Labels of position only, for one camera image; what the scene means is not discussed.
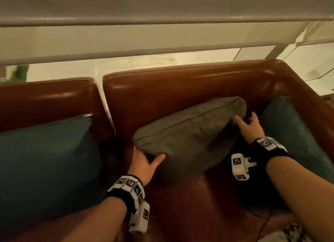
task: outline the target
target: person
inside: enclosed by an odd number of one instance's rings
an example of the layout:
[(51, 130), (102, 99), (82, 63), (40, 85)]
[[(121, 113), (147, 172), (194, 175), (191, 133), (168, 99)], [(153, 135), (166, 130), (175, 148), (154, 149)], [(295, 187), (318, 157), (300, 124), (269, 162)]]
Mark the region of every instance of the person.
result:
[[(250, 124), (236, 116), (236, 124), (245, 140), (251, 144), (265, 137), (257, 115), (253, 112)], [(150, 164), (143, 152), (134, 147), (128, 174), (147, 185), (165, 159), (161, 154)], [(266, 172), (297, 220), (313, 241), (334, 241), (334, 185), (305, 169), (288, 156), (271, 158)], [(114, 241), (127, 213), (126, 204), (119, 198), (107, 197), (63, 242)]]

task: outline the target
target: hand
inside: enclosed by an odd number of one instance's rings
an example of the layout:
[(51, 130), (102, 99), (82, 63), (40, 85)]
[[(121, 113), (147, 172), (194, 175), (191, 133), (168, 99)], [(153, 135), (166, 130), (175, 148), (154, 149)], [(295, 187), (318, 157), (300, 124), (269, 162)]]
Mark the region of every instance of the hand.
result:
[(255, 139), (264, 138), (265, 133), (259, 123), (256, 113), (252, 112), (252, 117), (249, 118), (250, 124), (247, 125), (239, 116), (236, 115), (236, 124), (239, 126), (241, 135), (246, 142), (251, 144)]
[(143, 186), (146, 186), (148, 182), (151, 181), (156, 168), (161, 164), (162, 161), (164, 161), (165, 157), (165, 154), (160, 154), (150, 164), (145, 154), (137, 150), (137, 148), (134, 146), (132, 163), (128, 174), (137, 176), (142, 181)]

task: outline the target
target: person's left hand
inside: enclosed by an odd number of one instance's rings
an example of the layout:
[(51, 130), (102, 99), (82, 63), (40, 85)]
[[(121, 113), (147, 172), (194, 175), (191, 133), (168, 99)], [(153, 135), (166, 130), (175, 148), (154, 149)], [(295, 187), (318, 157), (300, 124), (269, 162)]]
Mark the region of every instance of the person's left hand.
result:
[(137, 176), (143, 183), (143, 186), (146, 186), (148, 182), (151, 181), (153, 174), (164, 161), (166, 155), (160, 154), (152, 161), (150, 164), (142, 151), (137, 150), (137, 148), (133, 147), (133, 155), (132, 155), (132, 163), (129, 168), (128, 174)]

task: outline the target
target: blue pillow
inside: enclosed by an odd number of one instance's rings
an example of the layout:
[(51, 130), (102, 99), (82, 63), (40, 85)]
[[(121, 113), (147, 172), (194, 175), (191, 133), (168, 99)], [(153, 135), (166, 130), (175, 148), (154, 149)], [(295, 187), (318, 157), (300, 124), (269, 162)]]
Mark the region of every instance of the blue pillow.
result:
[(334, 166), (288, 97), (273, 99), (260, 117), (265, 135), (282, 143), (306, 169), (334, 184)]
[(101, 158), (83, 115), (0, 133), (0, 234), (102, 201)]

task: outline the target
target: gray pillow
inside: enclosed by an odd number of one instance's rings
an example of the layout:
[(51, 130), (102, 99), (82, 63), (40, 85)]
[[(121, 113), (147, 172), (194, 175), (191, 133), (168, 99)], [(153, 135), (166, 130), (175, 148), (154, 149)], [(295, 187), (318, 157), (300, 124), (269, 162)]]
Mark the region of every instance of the gray pillow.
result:
[(215, 98), (139, 128), (133, 142), (150, 161), (166, 154), (156, 175), (164, 185), (173, 185), (219, 164), (238, 136), (234, 117), (245, 113), (243, 99)]
[(260, 117), (265, 135), (282, 143), (306, 169), (334, 184), (334, 166), (318, 146), (312, 133), (288, 97), (276, 97)]
[(0, 133), (0, 234), (18, 235), (103, 199), (90, 125), (81, 115)]

